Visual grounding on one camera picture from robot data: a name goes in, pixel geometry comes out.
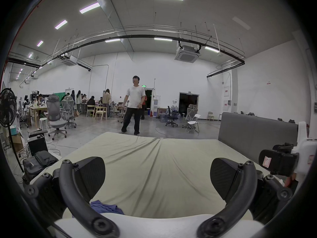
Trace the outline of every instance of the concrete floor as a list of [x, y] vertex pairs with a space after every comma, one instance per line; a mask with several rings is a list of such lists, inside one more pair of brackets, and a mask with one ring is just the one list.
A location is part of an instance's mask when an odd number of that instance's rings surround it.
[[[175, 121], [178, 127], [172, 127], [171, 125], [165, 126], [165, 123], [161, 123], [159, 119], [154, 117], [145, 116], [145, 120], [140, 121], [140, 134], [141, 137], [162, 137], [162, 138], [182, 138], [182, 139], [217, 139], [220, 128], [220, 121], [205, 121], [199, 120], [200, 133], [192, 129], [189, 133], [185, 131], [187, 123], [183, 121]], [[64, 138], [62, 134], [56, 135], [55, 140], [52, 140], [52, 136], [45, 135], [46, 144], [49, 152], [60, 154], [62, 157], [67, 156], [77, 148], [80, 148], [87, 142], [91, 141], [95, 137], [105, 132], [121, 133], [122, 123], [118, 122], [117, 117], [111, 117], [107, 120], [100, 121], [98, 117], [94, 120], [92, 117], [86, 117], [80, 115], [76, 118], [77, 127], [72, 126], [67, 130], [67, 138]], [[134, 133], [134, 120], [131, 119], [131, 123], [127, 128], [127, 134], [133, 135]], [[35, 123], [32, 121], [32, 127], [28, 129], [22, 126], [20, 130], [23, 138], [27, 141], [28, 131], [35, 131]], [[16, 166], [17, 161], [14, 157], [12, 149], [7, 150], [9, 159], [9, 165], [11, 170], [15, 174], [20, 174], [21, 170]], [[15, 176], [17, 181], [21, 181], [20, 176]]]

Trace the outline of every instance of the chair headrest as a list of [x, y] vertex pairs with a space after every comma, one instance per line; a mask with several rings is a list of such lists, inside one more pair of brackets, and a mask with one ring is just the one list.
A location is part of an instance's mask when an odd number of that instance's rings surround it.
[[50, 95], [49, 101], [59, 101], [59, 97], [57, 95]]

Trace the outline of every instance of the bed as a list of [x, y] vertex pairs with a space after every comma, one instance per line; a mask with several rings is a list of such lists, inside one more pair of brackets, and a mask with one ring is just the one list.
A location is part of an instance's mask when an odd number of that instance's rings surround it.
[[[92, 201], [116, 204], [125, 215], [144, 218], [218, 213], [225, 202], [210, 181], [212, 161], [217, 157], [243, 163], [248, 160], [216, 139], [166, 139], [112, 132], [101, 134], [66, 158], [74, 163], [91, 156], [102, 157], [106, 166], [105, 182]], [[45, 172], [52, 174], [63, 159]], [[268, 174], [257, 164], [256, 168]], [[64, 217], [70, 216], [65, 211]], [[252, 219], [250, 213], [245, 219]]]

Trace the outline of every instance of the red shirt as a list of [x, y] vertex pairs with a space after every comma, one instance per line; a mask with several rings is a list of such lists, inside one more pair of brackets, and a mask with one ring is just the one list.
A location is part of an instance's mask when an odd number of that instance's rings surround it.
[[145, 100], [143, 101], [142, 105], [145, 105], [145, 101], [147, 101], [146, 95], [145, 95]]

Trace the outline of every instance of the ceiling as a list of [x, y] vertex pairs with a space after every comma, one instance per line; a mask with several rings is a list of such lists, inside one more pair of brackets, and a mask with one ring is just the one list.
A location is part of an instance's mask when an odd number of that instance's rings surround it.
[[[29, 56], [34, 53], [44, 60], [55, 48], [62, 48], [69, 41], [112, 28], [101, 7], [84, 14], [79, 10], [96, 3], [97, 0], [43, 0], [24, 23], [14, 45], [15, 53]], [[282, 0], [112, 0], [123, 26], [156, 24], [182, 27], [216, 37], [245, 52], [250, 57], [259, 52], [293, 39], [292, 32], [299, 24], [291, 10]], [[238, 17], [251, 28], [232, 20]], [[63, 20], [68, 23], [56, 30]], [[129, 39], [134, 51], [176, 52], [176, 41], [163, 42], [154, 39]], [[100, 42], [82, 48], [80, 58], [87, 56], [124, 52], [121, 42]], [[231, 59], [224, 55], [202, 49], [201, 59], [222, 63]], [[54, 68], [46, 65], [38, 74]], [[14, 65], [11, 80], [21, 66]]]

